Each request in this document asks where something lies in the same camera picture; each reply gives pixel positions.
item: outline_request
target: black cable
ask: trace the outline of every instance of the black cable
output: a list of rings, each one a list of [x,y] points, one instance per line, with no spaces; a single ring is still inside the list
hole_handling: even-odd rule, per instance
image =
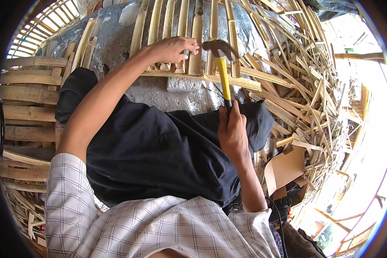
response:
[[[270,202],[272,202],[273,206],[275,207],[276,212],[278,213],[278,219],[279,219],[279,227],[281,229],[280,235],[281,235],[281,243],[282,243],[282,249],[284,250],[284,258],[288,258],[287,249],[285,248],[285,239],[284,239],[284,227],[281,223],[281,214],[279,213],[278,207],[275,205],[273,200],[271,200],[269,197],[265,197],[265,199],[268,199]]]

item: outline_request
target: hammer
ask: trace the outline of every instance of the hammer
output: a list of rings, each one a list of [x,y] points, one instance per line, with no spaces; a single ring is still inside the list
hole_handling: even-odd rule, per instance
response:
[[[218,70],[220,71],[221,83],[222,83],[222,95],[224,96],[224,104],[227,109],[227,114],[231,113],[232,102],[231,102],[231,91],[229,90],[228,83],[228,72],[227,72],[227,61],[239,59],[239,54],[225,41],[223,40],[212,40],[202,43],[204,50],[211,50],[212,54],[216,57],[216,63]]]

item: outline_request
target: plaid shirt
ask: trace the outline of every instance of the plaid shirt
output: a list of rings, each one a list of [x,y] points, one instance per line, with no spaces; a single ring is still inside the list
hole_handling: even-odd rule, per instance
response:
[[[270,213],[227,217],[202,197],[163,196],[124,201],[99,216],[86,165],[61,153],[47,183],[46,244],[49,257],[149,257],[163,249],[186,257],[279,257]]]

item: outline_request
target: right hand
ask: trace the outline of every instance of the right hand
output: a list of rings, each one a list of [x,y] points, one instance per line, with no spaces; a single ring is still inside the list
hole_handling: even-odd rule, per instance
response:
[[[173,37],[166,38],[147,46],[154,63],[177,64],[182,60],[188,59],[188,56],[181,53],[188,49],[192,54],[198,54],[199,46],[194,38]]]
[[[246,134],[246,116],[239,112],[236,100],[232,101],[232,110],[229,116],[225,107],[219,107],[220,125],[218,139],[221,149],[227,154],[235,167],[248,164],[251,154],[248,149],[248,137]]]

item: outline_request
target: yellow hammer handle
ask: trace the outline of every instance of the yellow hammer handle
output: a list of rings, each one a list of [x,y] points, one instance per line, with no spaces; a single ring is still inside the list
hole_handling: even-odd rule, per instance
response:
[[[227,62],[225,57],[216,57],[215,59],[221,76],[222,95],[224,96],[224,99],[231,100],[231,91],[229,90],[228,83]]]

